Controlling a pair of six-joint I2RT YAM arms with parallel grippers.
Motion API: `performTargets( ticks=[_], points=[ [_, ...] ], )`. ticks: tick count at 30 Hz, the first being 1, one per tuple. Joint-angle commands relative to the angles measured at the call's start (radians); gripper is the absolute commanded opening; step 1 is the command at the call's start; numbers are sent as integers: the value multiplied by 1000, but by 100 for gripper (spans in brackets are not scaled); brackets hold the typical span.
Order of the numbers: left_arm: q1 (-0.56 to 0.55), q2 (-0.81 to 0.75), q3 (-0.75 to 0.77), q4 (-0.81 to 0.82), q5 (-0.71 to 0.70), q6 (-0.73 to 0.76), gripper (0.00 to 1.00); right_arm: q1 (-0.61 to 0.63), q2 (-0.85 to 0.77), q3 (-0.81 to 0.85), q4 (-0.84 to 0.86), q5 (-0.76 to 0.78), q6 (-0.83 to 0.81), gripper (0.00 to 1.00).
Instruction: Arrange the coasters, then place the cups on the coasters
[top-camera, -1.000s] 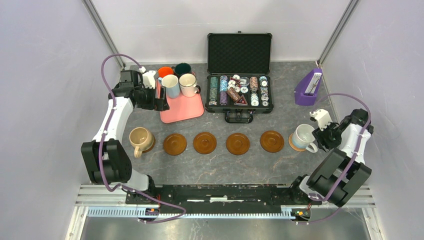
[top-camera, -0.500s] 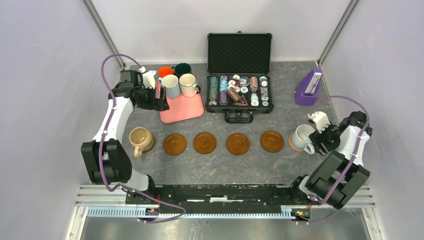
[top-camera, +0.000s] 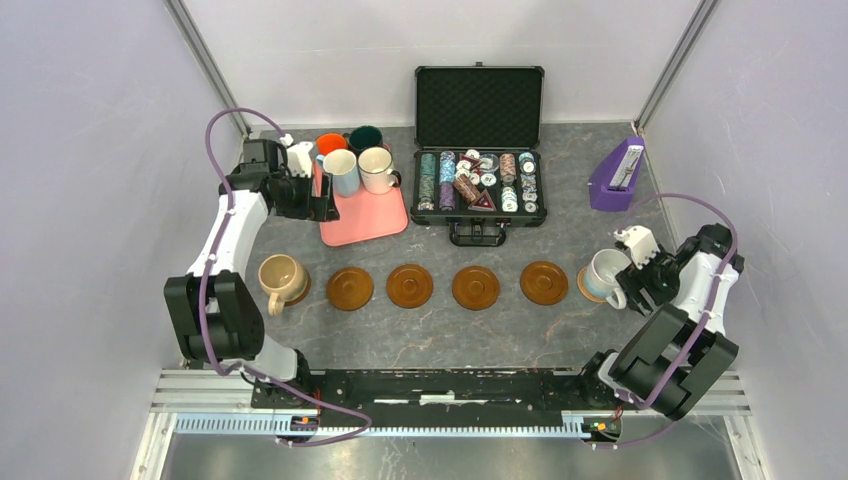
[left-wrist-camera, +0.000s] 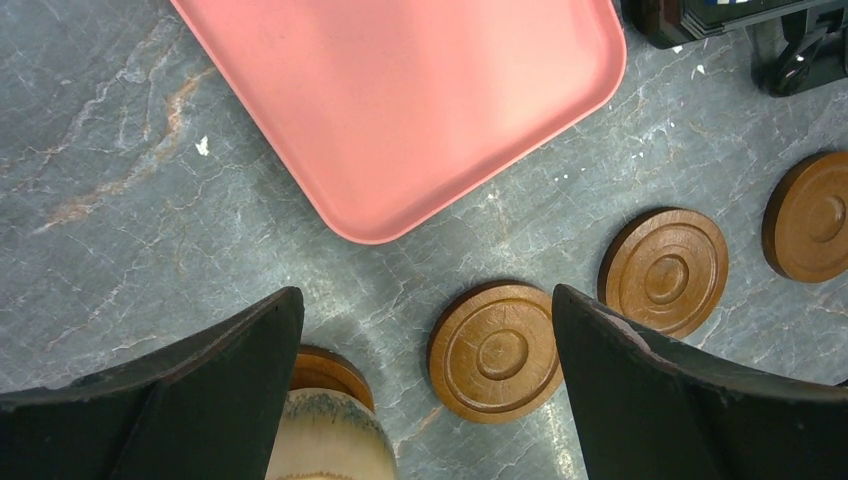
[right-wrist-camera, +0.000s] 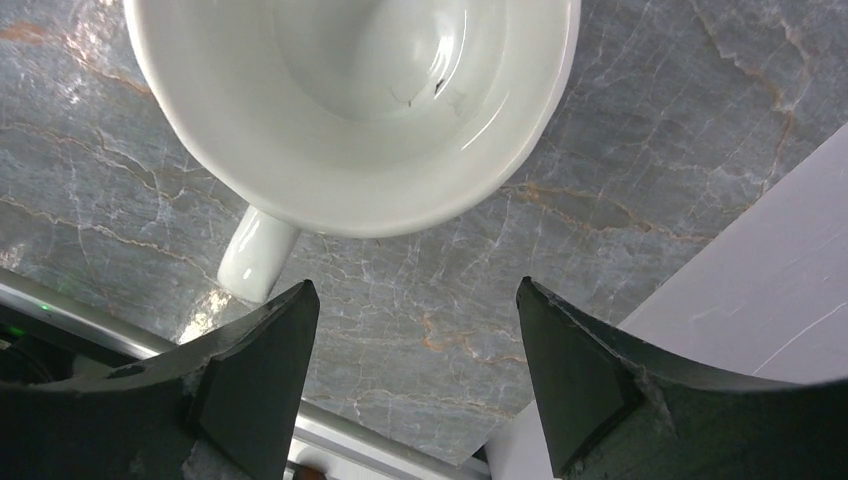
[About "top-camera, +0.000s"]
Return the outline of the wooden coaster one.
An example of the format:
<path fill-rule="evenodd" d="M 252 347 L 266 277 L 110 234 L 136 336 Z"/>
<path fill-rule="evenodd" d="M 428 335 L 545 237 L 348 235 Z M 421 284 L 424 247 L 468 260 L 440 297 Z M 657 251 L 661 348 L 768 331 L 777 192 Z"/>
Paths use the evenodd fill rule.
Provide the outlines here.
<path fill-rule="evenodd" d="M 301 301 L 303 301 L 308 296 L 310 289 L 311 289 L 311 286 L 312 286 L 312 278 L 311 278 L 311 274 L 309 273 L 308 270 L 304 270 L 304 275 L 305 275 L 305 280 L 304 280 L 303 288 L 302 288 L 300 294 L 297 297 L 286 301 L 285 302 L 286 307 L 296 305 L 296 304 L 300 303 Z"/>

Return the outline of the wooden coaster four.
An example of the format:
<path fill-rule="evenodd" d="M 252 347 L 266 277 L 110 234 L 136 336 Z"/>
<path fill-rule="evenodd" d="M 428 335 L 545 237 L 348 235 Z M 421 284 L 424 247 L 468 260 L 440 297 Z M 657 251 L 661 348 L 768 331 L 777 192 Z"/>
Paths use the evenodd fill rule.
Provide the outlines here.
<path fill-rule="evenodd" d="M 452 295 L 468 310 L 484 310 L 496 303 L 500 294 L 497 275 L 483 266 L 468 266 L 459 270 L 452 281 Z"/>

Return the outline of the wooden coaster two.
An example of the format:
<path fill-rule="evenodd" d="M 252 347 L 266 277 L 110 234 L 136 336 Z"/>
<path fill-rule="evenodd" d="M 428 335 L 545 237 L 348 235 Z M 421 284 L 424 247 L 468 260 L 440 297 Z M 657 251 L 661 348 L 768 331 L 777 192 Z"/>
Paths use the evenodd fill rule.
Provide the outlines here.
<path fill-rule="evenodd" d="M 374 281 L 364 269 L 348 266 L 336 271 L 328 280 L 326 294 L 329 303 L 338 310 L 355 311 L 372 298 Z"/>

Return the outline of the wooden coaster five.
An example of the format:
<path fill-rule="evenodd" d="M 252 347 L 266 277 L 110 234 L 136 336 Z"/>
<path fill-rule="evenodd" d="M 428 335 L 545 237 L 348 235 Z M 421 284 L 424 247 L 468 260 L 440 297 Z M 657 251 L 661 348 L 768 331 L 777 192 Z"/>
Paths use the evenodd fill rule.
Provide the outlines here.
<path fill-rule="evenodd" d="M 569 292 L 566 273 L 549 261 L 529 263 L 521 273 L 519 284 L 528 300 L 543 306 L 561 302 Z"/>

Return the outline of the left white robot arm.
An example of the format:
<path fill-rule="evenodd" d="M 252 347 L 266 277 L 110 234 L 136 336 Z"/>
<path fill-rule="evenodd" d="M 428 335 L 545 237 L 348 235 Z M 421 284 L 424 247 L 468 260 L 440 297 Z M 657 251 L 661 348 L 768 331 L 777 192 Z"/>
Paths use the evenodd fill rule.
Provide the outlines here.
<path fill-rule="evenodd" d="M 244 272 L 261 226 L 272 216 L 315 222 L 340 218 L 333 188 L 315 186 L 314 143 L 248 139 L 244 157 L 222 177 L 213 227 L 197 259 L 164 285 L 164 299 L 182 356 L 238 370 L 269 383 L 290 407 L 306 405 L 313 379 L 299 371 L 300 354 L 271 339 Z"/>

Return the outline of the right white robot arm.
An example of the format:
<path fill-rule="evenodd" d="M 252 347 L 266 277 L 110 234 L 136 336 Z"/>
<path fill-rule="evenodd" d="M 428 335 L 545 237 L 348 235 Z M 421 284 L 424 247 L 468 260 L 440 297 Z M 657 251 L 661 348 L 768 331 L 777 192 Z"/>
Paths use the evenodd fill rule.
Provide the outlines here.
<path fill-rule="evenodd" d="M 644 226 L 614 236 L 581 272 L 581 287 L 594 299 L 645 316 L 646 322 L 619 351 L 596 353 L 577 382 L 591 408 L 616 401 L 683 418 L 735 361 L 723 313 L 745 259 L 721 224 L 708 224 L 675 251 Z"/>

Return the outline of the beige ceramic mug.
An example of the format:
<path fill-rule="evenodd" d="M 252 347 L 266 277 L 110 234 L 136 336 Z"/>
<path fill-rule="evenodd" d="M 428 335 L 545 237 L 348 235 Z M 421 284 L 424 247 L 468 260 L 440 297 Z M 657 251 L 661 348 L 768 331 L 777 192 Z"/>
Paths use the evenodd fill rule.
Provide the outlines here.
<path fill-rule="evenodd" d="M 258 279 L 268 296 L 268 313 L 281 316 L 285 302 L 297 297 L 304 284 L 304 270 L 298 260 L 284 254 L 266 258 L 259 267 Z"/>

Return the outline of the wooden coaster three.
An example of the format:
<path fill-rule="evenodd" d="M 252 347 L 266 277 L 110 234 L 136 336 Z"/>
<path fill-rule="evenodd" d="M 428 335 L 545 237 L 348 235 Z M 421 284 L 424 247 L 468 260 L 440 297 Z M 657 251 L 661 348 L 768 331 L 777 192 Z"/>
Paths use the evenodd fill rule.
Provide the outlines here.
<path fill-rule="evenodd" d="M 434 283 L 427 269 L 418 264 L 404 264 L 388 276 L 386 290 L 389 299 L 398 307 L 419 308 L 433 293 Z"/>

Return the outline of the white mug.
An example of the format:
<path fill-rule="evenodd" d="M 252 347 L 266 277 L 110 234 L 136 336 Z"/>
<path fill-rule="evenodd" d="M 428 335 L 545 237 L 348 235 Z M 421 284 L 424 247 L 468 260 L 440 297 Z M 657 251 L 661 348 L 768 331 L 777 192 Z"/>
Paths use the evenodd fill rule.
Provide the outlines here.
<path fill-rule="evenodd" d="M 627 307 L 627 298 L 616 281 L 616 274 L 630 265 L 629 258 L 615 249 L 598 251 L 587 264 L 585 284 L 589 291 L 606 300 L 617 310 Z"/>

